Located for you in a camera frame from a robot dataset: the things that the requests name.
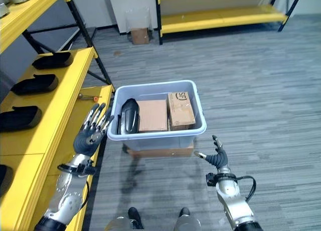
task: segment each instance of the small cardboard box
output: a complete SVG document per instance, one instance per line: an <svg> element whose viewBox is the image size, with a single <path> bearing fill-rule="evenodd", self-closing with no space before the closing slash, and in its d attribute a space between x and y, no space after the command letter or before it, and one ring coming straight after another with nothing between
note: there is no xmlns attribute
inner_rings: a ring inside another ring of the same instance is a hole
<svg viewBox="0 0 321 231"><path fill-rule="evenodd" d="M191 143L185 148L170 148L170 149L154 149L154 150L142 150L133 151L127 148L127 152L133 158L145 158L145 157L190 157L194 150L194 144Z"/></svg>
<svg viewBox="0 0 321 231"><path fill-rule="evenodd" d="M149 43L147 28L130 29L130 34L131 34L132 42L135 45Z"/></svg>
<svg viewBox="0 0 321 231"><path fill-rule="evenodd" d="M195 116L187 92L168 94L171 131L186 130L195 124Z"/></svg>
<svg viewBox="0 0 321 231"><path fill-rule="evenodd" d="M139 105L139 132L167 131L166 100L137 101Z"/></svg>

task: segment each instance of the yellow shelf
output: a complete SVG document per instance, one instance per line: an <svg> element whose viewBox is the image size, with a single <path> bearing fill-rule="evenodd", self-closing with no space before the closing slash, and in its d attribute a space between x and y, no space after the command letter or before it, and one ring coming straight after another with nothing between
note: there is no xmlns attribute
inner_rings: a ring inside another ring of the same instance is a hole
<svg viewBox="0 0 321 231"><path fill-rule="evenodd" d="M2 230L26 230L29 226L49 167L94 56L93 48L72 50L71 53L74 62L69 67L37 70L30 66L21 78L21 80L31 78L33 74L55 74L59 79L59 85L54 91L28 96L17 96L10 92L1 103L2 112L10 111L12 106L30 105L37 105L42 110L42 119L36 127L0 135L0 163L9 159L19 170L32 169L33 166L36 168L31 177L14 176L14 182L28 183L27 195L22 189L10 188L8 193L2 197L1 212L15 214L6 215L5 219L1 219ZM21 158L38 155L41 156L39 163L36 161L23 162L24 158ZM17 196L24 197L24 200L12 202Z"/></svg>
<svg viewBox="0 0 321 231"><path fill-rule="evenodd" d="M109 106L110 97L113 91L114 89L112 86L83 88L80 90L80 92L83 93L84 95L101 96L101 98L99 98L98 100L98 103L105 102L107 107ZM72 110L72 114L70 115L70 118L68 120L66 129L60 140L55 157L51 163L51 167L49 169L45 184L41 190L41 194L39 195L35 212L33 213L33 216L31 218L29 230L33 230L36 223L39 221L41 216L44 214L44 212L48 208L48 204L50 202L52 195L54 194L56 181L60 173L60 171L57 169L57 166L61 163L68 162L72 158L72 156L75 154L72 146L73 140L79 131L81 123L85 119L86 114L88 113L90 108L93 106L93 104L94 102L92 102L91 100L76 101L75 106ZM98 151L92 157L92 160L94 160L94 165L97 160L97 155L98 155ZM88 177L87 181L89 185L91 185L92 176ZM84 199L86 194L87 194L87 188L84 188L84 191L83 191ZM67 226L67 229L66 229L67 231L71 231L71 230L80 231L82 229L82 223L83 223L85 211L86 211L86 206L84 206L80 210L80 212L73 218L71 223Z"/></svg>
<svg viewBox="0 0 321 231"><path fill-rule="evenodd" d="M43 156L43 154L34 154L0 157L1 164L10 166L15 175L8 193L0 201L1 230L23 230L21 217L30 211L26 202L33 198L30 189L41 189L32 180L37 175Z"/></svg>
<svg viewBox="0 0 321 231"><path fill-rule="evenodd" d="M247 24L282 22L286 15L271 5L218 9L162 16L162 34Z"/></svg>
<svg viewBox="0 0 321 231"><path fill-rule="evenodd" d="M29 0L9 5L10 13L0 19L0 53L57 0Z"/></svg>

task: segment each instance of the plastic storage bin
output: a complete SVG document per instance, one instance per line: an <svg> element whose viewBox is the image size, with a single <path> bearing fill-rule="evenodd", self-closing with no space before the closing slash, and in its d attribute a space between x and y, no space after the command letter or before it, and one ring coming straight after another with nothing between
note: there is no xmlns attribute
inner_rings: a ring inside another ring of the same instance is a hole
<svg viewBox="0 0 321 231"><path fill-rule="evenodd" d="M196 121L193 129L126 135L117 134L118 114L120 114L121 106L127 99L134 98L137 101L165 100L169 92L188 92ZM111 114L115 118L108 128L107 135L109 139L122 141L134 151L188 147L197 135L206 130L206 121L197 88L195 83L190 80L122 86L116 90Z"/></svg>

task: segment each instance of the screwdriver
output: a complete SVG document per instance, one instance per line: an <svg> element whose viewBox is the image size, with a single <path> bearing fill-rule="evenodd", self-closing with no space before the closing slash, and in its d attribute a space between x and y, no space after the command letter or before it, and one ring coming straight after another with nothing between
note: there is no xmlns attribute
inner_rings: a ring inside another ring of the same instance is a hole
<svg viewBox="0 0 321 231"><path fill-rule="evenodd" d="M79 93L77 99L81 99L81 100L93 100L94 102L98 102L99 97L101 97L101 96L89 96L89 95L83 95L82 93Z"/></svg>

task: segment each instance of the robotic arm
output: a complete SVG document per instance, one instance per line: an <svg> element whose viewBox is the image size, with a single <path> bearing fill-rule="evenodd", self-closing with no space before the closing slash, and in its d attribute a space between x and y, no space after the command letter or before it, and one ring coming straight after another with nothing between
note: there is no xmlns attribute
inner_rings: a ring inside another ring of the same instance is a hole
<svg viewBox="0 0 321 231"><path fill-rule="evenodd" d="M248 204L255 193L255 179L252 176L237 178L229 168L223 144L216 136L213 135L212 137L218 154L205 155L201 152L194 152L196 156L205 159L217 168L217 174L209 173L206 175L207 186L216 187L218 199L224 206L225 215L233 231L263 231ZM253 186L249 195L243 198L237 181L245 178L253 179Z"/></svg>
<svg viewBox="0 0 321 231"><path fill-rule="evenodd" d="M95 167L90 159L96 152L113 119L109 109L98 121L105 103L95 104L83 122L73 146L76 154L67 164L60 164L62 171L56 183L56 192L49 207L35 227L36 231L64 231L72 218L86 204L89 193L88 175L94 175ZM87 184L87 197L82 202L82 192Z"/></svg>

